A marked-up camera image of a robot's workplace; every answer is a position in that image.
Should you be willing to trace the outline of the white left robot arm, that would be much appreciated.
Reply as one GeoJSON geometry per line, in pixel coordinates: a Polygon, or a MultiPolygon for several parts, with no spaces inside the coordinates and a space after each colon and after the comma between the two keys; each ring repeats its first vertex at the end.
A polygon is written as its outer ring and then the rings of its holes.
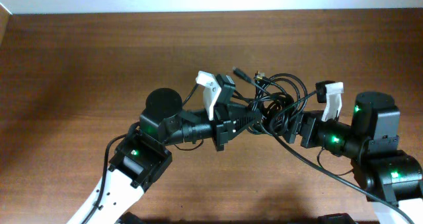
{"type": "Polygon", "coordinates": [[[115,223],[138,202],[171,164],[169,145],[212,139],[217,151],[261,119],[259,111],[226,100],[211,110],[184,110],[180,95],[154,90],[139,121],[132,124],[113,157],[106,157],[95,189],[70,223],[115,223]]]}

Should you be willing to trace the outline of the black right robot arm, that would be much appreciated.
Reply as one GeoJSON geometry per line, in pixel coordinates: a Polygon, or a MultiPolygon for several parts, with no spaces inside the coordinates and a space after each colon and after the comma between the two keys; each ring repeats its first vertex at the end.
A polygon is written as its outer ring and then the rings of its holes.
{"type": "Polygon", "coordinates": [[[352,123],[339,122],[340,95],[326,100],[323,111],[301,113],[283,137],[301,146],[321,147],[351,160],[355,188],[373,204],[380,223],[422,222],[422,165],[398,148],[400,110],[380,92],[357,95],[352,123]]]}

